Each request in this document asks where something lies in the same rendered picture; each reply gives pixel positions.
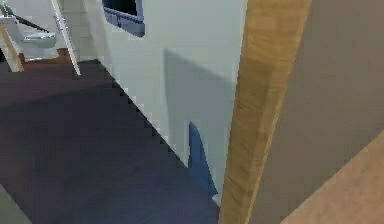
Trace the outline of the blue cloth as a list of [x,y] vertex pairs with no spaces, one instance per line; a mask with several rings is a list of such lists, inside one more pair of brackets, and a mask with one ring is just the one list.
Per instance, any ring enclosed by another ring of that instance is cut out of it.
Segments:
[[204,144],[197,126],[190,122],[188,125],[188,171],[209,198],[218,194],[210,168],[208,166]]

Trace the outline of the white room door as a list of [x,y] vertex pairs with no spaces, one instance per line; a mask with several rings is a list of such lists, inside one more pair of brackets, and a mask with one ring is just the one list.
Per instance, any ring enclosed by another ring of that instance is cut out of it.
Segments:
[[74,70],[75,70],[76,74],[78,76],[80,76],[81,75],[81,71],[80,71],[79,65],[77,63],[77,58],[76,58],[76,54],[74,52],[74,48],[73,48],[73,44],[71,42],[71,38],[69,36],[68,26],[66,25],[66,20],[65,20],[65,18],[63,17],[63,15],[61,13],[58,0],[50,0],[50,2],[51,2],[51,5],[53,7],[53,11],[55,13],[55,21],[56,21],[56,23],[58,25],[58,30],[61,32],[61,34],[63,36],[63,39],[64,39],[65,45],[67,47],[67,51],[68,51],[69,57],[71,59],[71,63],[73,65],[73,67],[74,67]]

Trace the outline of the white toilet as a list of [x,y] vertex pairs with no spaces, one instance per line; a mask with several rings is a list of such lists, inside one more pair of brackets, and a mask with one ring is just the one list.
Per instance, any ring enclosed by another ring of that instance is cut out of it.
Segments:
[[[49,60],[59,56],[56,50],[57,36],[54,32],[17,15],[0,16],[0,23],[19,47],[26,62]],[[35,28],[36,31],[25,32],[19,28],[20,24]]]

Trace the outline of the wooden door frame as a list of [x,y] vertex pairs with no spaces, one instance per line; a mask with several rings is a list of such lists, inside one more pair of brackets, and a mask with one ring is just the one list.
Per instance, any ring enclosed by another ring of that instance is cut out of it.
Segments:
[[249,224],[312,0],[248,0],[218,224]]

